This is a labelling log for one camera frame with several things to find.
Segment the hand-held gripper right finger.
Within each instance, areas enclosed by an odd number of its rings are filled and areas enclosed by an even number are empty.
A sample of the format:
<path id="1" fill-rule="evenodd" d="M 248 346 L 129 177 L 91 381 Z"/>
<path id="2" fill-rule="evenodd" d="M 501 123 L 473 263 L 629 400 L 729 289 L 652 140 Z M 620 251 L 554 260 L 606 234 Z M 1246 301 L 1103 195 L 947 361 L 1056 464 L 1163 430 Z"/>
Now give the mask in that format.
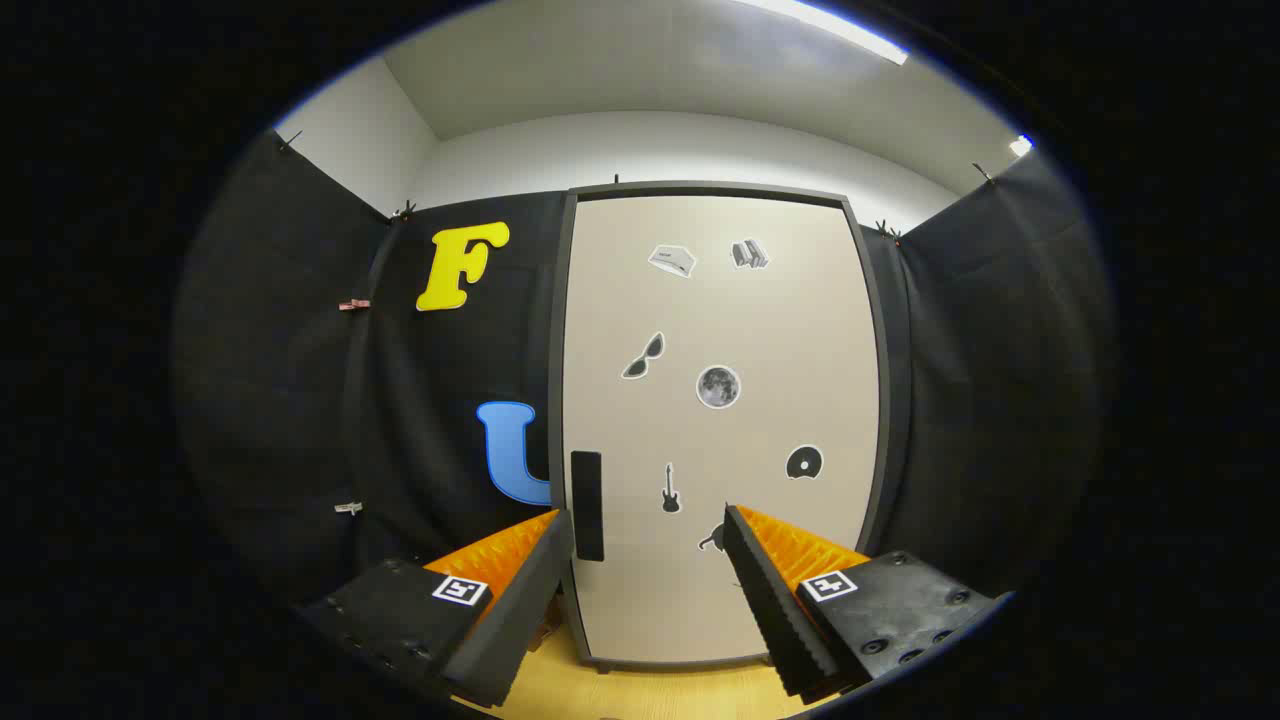
<path id="1" fill-rule="evenodd" d="M 877 692 L 972 635 L 1006 605 L 905 551 L 868 557 L 742 505 L 723 542 L 785 691 Z"/>

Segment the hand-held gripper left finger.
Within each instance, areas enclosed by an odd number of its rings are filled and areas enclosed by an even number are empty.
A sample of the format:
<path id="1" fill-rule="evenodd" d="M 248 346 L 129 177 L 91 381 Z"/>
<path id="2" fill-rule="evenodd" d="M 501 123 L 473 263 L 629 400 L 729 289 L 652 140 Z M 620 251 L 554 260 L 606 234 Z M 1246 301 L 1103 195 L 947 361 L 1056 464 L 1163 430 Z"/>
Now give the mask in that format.
<path id="1" fill-rule="evenodd" d="M 428 564 L 388 559 L 301 616 L 339 650 L 430 701 L 506 702 L 570 562 L 559 509 Z"/>

